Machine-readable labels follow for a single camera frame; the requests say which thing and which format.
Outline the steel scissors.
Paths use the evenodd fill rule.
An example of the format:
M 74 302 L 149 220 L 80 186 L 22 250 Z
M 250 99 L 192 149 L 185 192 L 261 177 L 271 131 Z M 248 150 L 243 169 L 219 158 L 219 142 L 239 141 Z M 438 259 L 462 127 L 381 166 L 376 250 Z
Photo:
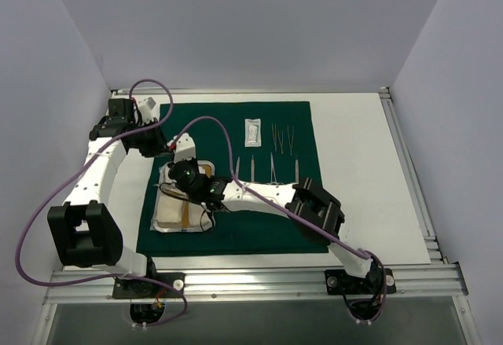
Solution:
M 238 156 L 237 157 L 237 162 L 236 162 L 236 166 L 235 166 L 235 177 L 236 178 L 239 178 L 239 172 L 240 172 L 240 157 Z
M 251 156 L 250 179 L 251 179 L 251 182 L 255 182 L 255 157 L 254 157 L 254 155 Z

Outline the stainless steel instrument tray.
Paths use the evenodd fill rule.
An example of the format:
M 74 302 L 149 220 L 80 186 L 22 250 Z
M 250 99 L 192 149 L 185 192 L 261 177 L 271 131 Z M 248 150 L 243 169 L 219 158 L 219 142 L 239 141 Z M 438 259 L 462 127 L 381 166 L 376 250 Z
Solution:
M 202 233 L 202 232 L 192 232 L 189 231 L 189 212 L 188 212 L 188 206 L 189 204 L 192 204 L 189 201 L 189 198 L 185 193 L 180 191 L 172 181 L 171 187 L 168 189 L 166 193 L 163 193 L 159 190 L 158 188 L 158 182 L 154 185 L 157 188 L 156 191 L 156 200 L 155 200 L 155 205 L 154 205 L 154 211 L 152 215 L 152 220 L 151 220 L 151 230 L 155 230 L 160 233 Z M 183 204 L 183 209 L 182 209 L 182 220 L 179 223 L 171 224 L 168 226 L 162 226 L 160 223 L 158 223 L 155 220 L 155 213 L 156 213 L 156 204 L 158 201 L 159 196 L 163 194 L 169 197 L 173 197 L 175 199 L 181 200 L 184 202 Z

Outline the white suture packet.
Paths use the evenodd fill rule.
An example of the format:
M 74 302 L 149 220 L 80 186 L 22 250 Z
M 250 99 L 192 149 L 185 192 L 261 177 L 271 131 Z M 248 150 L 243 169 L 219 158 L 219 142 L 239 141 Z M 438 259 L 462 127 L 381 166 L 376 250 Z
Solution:
M 245 148 L 258 148 L 262 145 L 261 127 L 262 127 L 261 119 L 244 120 Z

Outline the dark green surgical cloth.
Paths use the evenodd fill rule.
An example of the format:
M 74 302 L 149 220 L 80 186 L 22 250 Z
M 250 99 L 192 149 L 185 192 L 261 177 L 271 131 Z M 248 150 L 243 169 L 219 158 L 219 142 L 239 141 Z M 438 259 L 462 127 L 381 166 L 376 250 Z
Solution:
M 239 179 L 250 182 L 251 157 L 255 157 L 255 181 L 270 182 L 270 154 L 274 155 L 277 180 L 295 181 L 295 159 L 299 176 L 319 182 L 321 171 L 311 119 L 311 107 L 301 102 L 243 102 L 176 104 L 161 127 L 164 135 L 174 137 L 191 120 L 206 119 L 193 125 L 189 134 L 196 144 L 196 156 L 214 164 L 218 176 L 229 176 L 229 165 L 240 157 Z M 262 145 L 244 147 L 244 120 L 261 119 Z M 284 133 L 284 153 L 274 151 L 271 123 Z M 287 126 L 295 127 L 293 155 L 288 146 Z M 156 157 L 145 191 L 137 251 L 152 257 L 258 255 L 288 253 L 324 253 L 326 249 L 306 240 L 294 222 L 287 218 L 240 211 L 215 214 L 215 227 L 202 233 L 160 233 L 151 230 L 159 168 L 168 159 Z

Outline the thin steel tweezers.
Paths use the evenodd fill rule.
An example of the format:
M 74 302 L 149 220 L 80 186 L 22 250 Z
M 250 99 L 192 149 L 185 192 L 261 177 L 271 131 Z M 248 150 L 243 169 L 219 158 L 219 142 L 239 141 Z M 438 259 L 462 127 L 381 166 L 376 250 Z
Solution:
M 280 153 L 284 153 L 284 133 L 283 132 L 278 132 L 277 133 L 277 141 L 280 147 Z
M 288 135 L 288 146 L 289 146 L 289 151 L 290 155 L 293 155 L 293 148 L 294 148 L 294 136 L 295 136 L 295 127 L 294 126 L 287 126 L 287 135 Z
M 272 139 L 274 144 L 274 151 L 277 152 L 277 128 L 275 123 L 271 123 Z

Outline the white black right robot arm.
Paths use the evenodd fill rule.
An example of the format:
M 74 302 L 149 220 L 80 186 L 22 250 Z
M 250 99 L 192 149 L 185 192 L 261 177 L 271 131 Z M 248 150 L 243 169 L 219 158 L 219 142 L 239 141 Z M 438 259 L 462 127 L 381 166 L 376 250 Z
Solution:
M 169 164 L 168 178 L 189 201 L 210 212 L 249 211 L 289 218 L 309 242 L 334 254 L 358 292 L 377 283 L 375 257 L 363 248 L 353 248 L 339 237 L 345 223 L 341 203 L 312 178 L 291 184 L 243 182 L 235 177 L 208 177 L 197 160 Z

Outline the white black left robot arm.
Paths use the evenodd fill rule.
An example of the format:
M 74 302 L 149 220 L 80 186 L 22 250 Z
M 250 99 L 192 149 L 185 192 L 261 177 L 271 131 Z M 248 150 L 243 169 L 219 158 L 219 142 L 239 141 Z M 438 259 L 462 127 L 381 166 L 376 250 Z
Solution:
M 90 131 L 88 168 L 61 206 L 47 214 L 57 254 L 64 266 L 96 268 L 132 276 L 130 288 L 150 297 L 159 286 L 153 260 L 123 243 L 123 235 L 107 204 L 120 164 L 130 149 L 142 156 L 158 156 L 168 150 L 160 128 L 154 127 L 156 102 L 116 98 L 108 102 L 108 114 Z

